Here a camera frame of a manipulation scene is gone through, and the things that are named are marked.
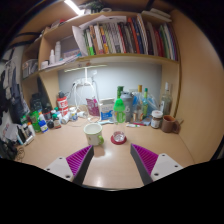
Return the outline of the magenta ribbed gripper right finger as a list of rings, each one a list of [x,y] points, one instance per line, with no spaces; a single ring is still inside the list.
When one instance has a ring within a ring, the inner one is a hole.
[[[156,154],[136,144],[131,145],[130,153],[144,185],[182,169],[182,166],[166,153]]]

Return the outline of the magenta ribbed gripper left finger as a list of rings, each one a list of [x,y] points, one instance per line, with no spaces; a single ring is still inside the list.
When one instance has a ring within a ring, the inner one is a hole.
[[[45,170],[81,186],[93,155],[94,148],[89,145],[68,157],[58,157]]]

